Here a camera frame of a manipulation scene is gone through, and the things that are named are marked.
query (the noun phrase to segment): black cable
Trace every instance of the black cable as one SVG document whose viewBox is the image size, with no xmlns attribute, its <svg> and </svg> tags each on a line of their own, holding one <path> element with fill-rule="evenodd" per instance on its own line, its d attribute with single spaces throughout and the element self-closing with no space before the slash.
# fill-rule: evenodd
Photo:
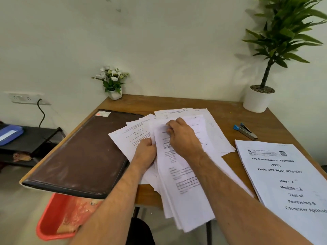
<svg viewBox="0 0 327 245">
<path fill-rule="evenodd" d="M 44 120 L 44 118 L 45 118 L 45 113 L 44 113 L 44 111 L 42 111 L 42 109 L 40 108 L 40 105 L 39 105 L 39 102 L 40 102 L 41 100 L 42 100 L 42 99 L 39 99 L 38 102 L 36 103 L 36 104 L 38 105 L 38 108 L 40 109 L 40 111 L 43 113 L 43 119 L 41 120 L 41 122 L 40 122 L 40 124 L 39 124 L 39 128 L 40 128 L 40 126 L 41 126 L 41 124 L 42 124 L 42 122 L 43 122 L 43 120 Z"/>
</svg>

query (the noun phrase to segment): hand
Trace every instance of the hand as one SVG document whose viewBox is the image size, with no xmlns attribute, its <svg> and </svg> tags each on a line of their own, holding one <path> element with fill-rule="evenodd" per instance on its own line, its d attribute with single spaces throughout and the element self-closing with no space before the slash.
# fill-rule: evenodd
<svg viewBox="0 0 327 245">
<path fill-rule="evenodd" d="M 203 153 L 202 145 L 195 136 L 193 129 L 182 118 L 170 120 L 167 133 L 170 135 L 170 144 L 174 150 L 187 162 L 199 157 Z"/>
<path fill-rule="evenodd" d="M 144 174 L 157 155 L 156 145 L 152 145 L 151 138 L 142 139 L 136 148 L 131 165 Z"/>
</svg>

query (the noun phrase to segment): artificial plant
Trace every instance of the artificial plant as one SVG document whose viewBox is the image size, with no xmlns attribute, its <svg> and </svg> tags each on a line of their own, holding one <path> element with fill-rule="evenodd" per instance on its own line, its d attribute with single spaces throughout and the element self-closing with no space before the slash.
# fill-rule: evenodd
<svg viewBox="0 0 327 245">
<path fill-rule="evenodd" d="M 264 55 L 268 60 L 268 65 L 260 89 L 264 89 L 271 66 L 274 63 L 287 68 L 286 60 L 296 60 L 302 63 L 309 61 L 294 54 L 294 51 L 301 46 L 322 45 L 319 40 L 303 34 L 312 30 L 312 26 L 327 22 L 327 15 L 313 7 L 323 0 L 260 0 L 266 1 L 265 14 L 255 14 L 255 16 L 267 18 L 267 22 L 262 32 L 256 33 L 248 29 L 246 31 L 256 39 L 243 39 L 248 43 L 259 45 L 255 49 L 257 55 Z M 323 19 L 321 22 L 306 21 L 306 18 L 316 16 Z"/>
<path fill-rule="evenodd" d="M 120 72 L 118 68 L 110 69 L 109 66 L 104 66 L 100 69 L 101 73 L 96 75 L 96 77 L 92 77 L 92 79 L 98 79 L 103 82 L 104 91 L 107 93 L 108 91 L 117 91 L 120 94 L 121 85 L 125 77 L 129 76 L 129 73 Z"/>
</svg>

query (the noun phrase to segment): white plant pot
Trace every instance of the white plant pot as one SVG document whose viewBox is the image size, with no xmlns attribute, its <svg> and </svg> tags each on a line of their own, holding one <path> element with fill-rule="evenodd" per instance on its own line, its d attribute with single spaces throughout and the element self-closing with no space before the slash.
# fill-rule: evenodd
<svg viewBox="0 0 327 245">
<path fill-rule="evenodd" d="M 118 100 L 123 96 L 123 89 L 120 89 L 120 94 L 115 90 L 115 91 L 108 91 L 107 92 L 109 95 L 109 98 L 112 100 Z"/>
<path fill-rule="evenodd" d="M 249 87 L 245 94 L 243 107 L 254 113 L 263 113 L 267 109 L 274 95 L 275 93 L 260 93 Z"/>
</svg>

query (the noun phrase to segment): red plastic bin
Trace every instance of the red plastic bin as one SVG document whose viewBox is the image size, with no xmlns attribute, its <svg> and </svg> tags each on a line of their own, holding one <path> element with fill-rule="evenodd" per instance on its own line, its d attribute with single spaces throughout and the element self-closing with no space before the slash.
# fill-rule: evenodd
<svg viewBox="0 0 327 245">
<path fill-rule="evenodd" d="M 59 226 L 69 224 L 77 228 L 83 225 L 101 204 L 96 202 L 91 205 L 92 201 L 54 193 L 36 227 L 37 236 L 44 241 L 72 238 L 76 232 L 57 234 Z"/>
</svg>

